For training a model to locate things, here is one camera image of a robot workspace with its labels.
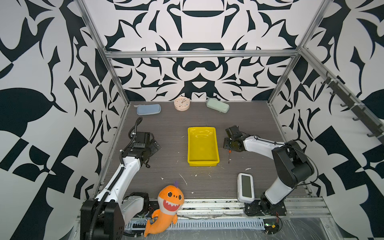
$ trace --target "green pencil case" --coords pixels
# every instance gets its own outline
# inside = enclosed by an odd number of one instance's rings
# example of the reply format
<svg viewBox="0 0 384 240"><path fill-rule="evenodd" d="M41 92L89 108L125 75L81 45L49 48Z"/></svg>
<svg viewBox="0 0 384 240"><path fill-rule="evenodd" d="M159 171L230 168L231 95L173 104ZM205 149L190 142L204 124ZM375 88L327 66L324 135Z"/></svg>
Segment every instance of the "green pencil case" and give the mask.
<svg viewBox="0 0 384 240"><path fill-rule="evenodd" d="M227 113L229 110L229 105L223 102L220 102L216 98L210 98L207 100L207 107L215 109L222 113Z"/></svg>

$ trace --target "black cable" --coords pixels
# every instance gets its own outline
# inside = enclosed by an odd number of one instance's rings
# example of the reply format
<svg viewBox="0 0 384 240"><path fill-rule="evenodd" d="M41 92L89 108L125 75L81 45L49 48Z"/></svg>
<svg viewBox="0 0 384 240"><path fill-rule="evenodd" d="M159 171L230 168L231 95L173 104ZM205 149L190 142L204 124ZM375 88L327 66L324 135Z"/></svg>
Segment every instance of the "black cable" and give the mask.
<svg viewBox="0 0 384 240"><path fill-rule="evenodd" d="M105 202L105 199L107 199L109 195L109 192L105 192L105 194L103 195L103 197L101 198L101 202ZM93 232L95 230L95 226L96 226L96 221L97 221L97 217L99 216L100 212L101 212L101 208L103 207L102 204L99 204L97 205L97 208L95 210L95 213L93 214L93 217L92 217L92 221L91 221L91 226L89 227L89 235L88 235L88 240L91 240L93 238Z"/></svg>
<svg viewBox="0 0 384 240"><path fill-rule="evenodd" d="M143 234L137 234L137 233L133 234L133 233L126 233L126 232L124 232L123 235L124 236L128 236L128 237L141 237L141 236L144 235L144 233Z"/></svg>
<svg viewBox="0 0 384 240"><path fill-rule="evenodd" d="M279 217L279 216L277 216L277 218L279 218L280 219L280 222L281 222L281 226L280 226L280 224L279 224L279 231L283 228L283 221L281 220L281 218Z"/></svg>
<svg viewBox="0 0 384 240"><path fill-rule="evenodd" d="M260 212L262 212L262 211L260 210L258 212L252 213L252 214L247 214L247 216L254 217L254 216L256 216L256 214L259 214Z"/></svg>
<svg viewBox="0 0 384 240"><path fill-rule="evenodd" d="M143 120L143 118L142 117L139 117L137 120L136 120L136 124L137 125L139 125L140 123L141 123L141 121ZM130 139L132 139L132 131L133 131L133 129L135 128L135 127L137 127L137 125L134 125L130 130L129 130L129 132L128 132L128 137L130 138Z"/></svg>
<svg viewBox="0 0 384 240"><path fill-rule="evenodd" d="M143 161L143 163L145 164L145 167L146 167L146 168L150 168L150 167L151 167L151 166L148 164L148 162L149 162L149 158L148 158L147 162L144 162L144 161Z"/></svg>
<svg viewBox="0 0 384 240"><path fill-rule="evenodd" d="M247 133L245 133L245 132L242 132L242 131L240 131L241 133L244 133L245 135L249 135L249 134L247 134ZM258 137L258 138L260 138L260 136L259 135L254 135L253 137Z"/></svg>
<svg viewBox="0 0 384 240"><path fill-rule="evenodd" d="M135 138L136 138L136 130L137 130L137 126L141 123L142 121L142 117L139 117L137 120L136 120L136 123L135 123L135 126L133 127L134 128L134 136L133 138L131 139L130 143L124 148L124 150L121 152L120 154L120 163L123 164L123 166L120 168L120 171L119 173L117 174L117 176L115 177L115 179L112 181L112 183L109 185L108 187L108 192L106 192L103 197L101 198L96 210L95 210L95 213L93 214L93 217L92 217L92 221L91 221L91 226L89 227L89 235L88 235L88 240L92 240L93 239L93 233L94 233L94 229L95 229L95 226L96 226L96 222L97 222L97 218L99 217L100 213L101 213L101 208L103 207L104 205L104 202L105 200L107 199L110 191L112 190L112 188L115 186L115 184L117 183L117 181L119 180L119 178L121 177L121 174L123 173L124 171L124 161L122 159L122 155L124 153L124 151L134 142Z"/></svg>
<svg viewBox="0 0 384 240"><path fill-rule="evenodd" d="M285 143L283 144L280 144L280 143L277 143L277 142L270 142L270 141L267 141L267 140L262 140L258 137L255 137L255 135L253 136L253 138L255 138L256 140L260 140L260 141L263 141L263 142L268 142L268 143L273 143L273 144L279 144L279 145L284 145L284 146L287 146L287 147L291 147L293 149L296 149L297 151L301 152L302 154L304 154L309 160L311 160L311 162L313 163L314 167L316 168L316 179L314 181L310 181L309 183L304 183L304 184L299 184L299 185L296 185L297 186L302 186L302 185L307 185L307 184L311 184L311 183L314 183L315 181L317 181L319 179L319 169L317 168L316 166L316 163L307 155L305 154L303 151L300 151L299 149L295 148L295 147L292 147L292 146L289 146L289 145L286 145Z"/></svg>
<svg viewBox="0 0 384 240"><path fill-rule="evenodd" d="M121 204L123 204L123 203L124 203L124 200L127 200L129 197L130 197L130 195L125 196L125 197L121 200Z"/></svg>

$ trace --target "metal rail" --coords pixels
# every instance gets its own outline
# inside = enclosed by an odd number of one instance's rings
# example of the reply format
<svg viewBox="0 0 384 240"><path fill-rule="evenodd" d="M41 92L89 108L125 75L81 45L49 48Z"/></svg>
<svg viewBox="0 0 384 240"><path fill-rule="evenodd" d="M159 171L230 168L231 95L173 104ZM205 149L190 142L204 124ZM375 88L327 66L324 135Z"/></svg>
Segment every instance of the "metal rail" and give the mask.
<svg viewBox="0 0 384 240"><path fill-rule="evenodd" d="M107 58L295 56L296 50L106 51Z"/></svg>
<svg viewBox="0 0 384 240"><path fill-rule="evenodd" d="M357 118L355 121L361 121L370 131L368 137L376 137L384 145L384 126L383 122L368 107L360 101L339 79L337 79L329 70L317 59L311 51L306 48L300 48L299 53L313 67L313 69L325 80L332 90L331 95L337 95L344 104L342 107L348 107Z"/></svg>
<svg viewBox="0 0 384 240"><path fill-rule="evenodd" d="M318 8L315 16L313 17L310 25L308 26L307 31L304 34L304 37L300 41L299 45L297 46L297 50L299 50L301 47L306 46L307 43L311 40L315 30L320 25L321 21L324 18L324 15L329 7L329 5L333 2L333 0L323 0L320 4L320 7ZM292 72L293 68L295 67L297 61L299 60L300 56L296 55L294 58L291 59L287 67L285 68L285 71L283 72L282 76L277 82L276 87L274 88L271 96L268 99L268 103L272 104L273 101L276 99L276 97L279 95L281 88L285 84L285 82L288 79L289 74Z"/></svg>
<svg viewBox="0 0 384 240"><path fill-rule="evenodd" d="M127 95L125 94L124 88L121 85L120 78L116 74L113 65L111 64L110 60L105 55L104 45L100 39L100 36L96 30L94 22L92 21L91 15L87 9L87 6L86 6L84 0L75 0L75 2L77 4L77 7L78 7L80 13L81 13L81 17L82 17L85 25L89 29L89 33L90 33L90 35L91 35L91 37L92 37L92 39L93 39L93 41L97 47L97 50L99 51L99 53L101 55L101 59L103 60L104 65L106 66L108 72L111 74L113 83L115 84L121 98L123 99L124 104L126 106L128 106L129 99L128 99Z"/></svg>
<svg viewBox="0 0 384 240"><path fill-rule="evenodd" d="M287 197L284 200L289 217L332 217L322 197ZM250 218L244 214L244 203L237 199L185 199L177 212L179 219ZM255 216L275 218L275 216Z"/></svg>

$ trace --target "yellow plastic tray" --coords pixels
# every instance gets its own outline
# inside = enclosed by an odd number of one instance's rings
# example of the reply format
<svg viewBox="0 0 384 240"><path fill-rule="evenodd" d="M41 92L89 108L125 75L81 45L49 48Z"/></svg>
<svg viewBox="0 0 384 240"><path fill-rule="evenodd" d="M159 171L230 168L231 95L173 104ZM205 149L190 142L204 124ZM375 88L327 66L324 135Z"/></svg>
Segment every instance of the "yellow plastic tray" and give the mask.
<svg viewBox="0 0 384 240"><path fill-rule="evenodd" d="M191 167L216 166L218 157L214 127L188 128L188 163Z"/></svg>

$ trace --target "blue pencil case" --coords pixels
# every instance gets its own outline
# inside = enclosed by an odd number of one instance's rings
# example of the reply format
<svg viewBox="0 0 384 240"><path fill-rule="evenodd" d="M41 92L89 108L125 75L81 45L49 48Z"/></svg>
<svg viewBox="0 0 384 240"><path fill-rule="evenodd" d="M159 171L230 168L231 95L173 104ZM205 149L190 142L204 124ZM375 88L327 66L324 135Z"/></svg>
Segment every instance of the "blue pencil case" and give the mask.
<svg viewBox="0 0 384 240"><path fill-rule="evenodd" d="M139 105L136 110L138 115L151 115L161 112L160 104Z"/></svg>

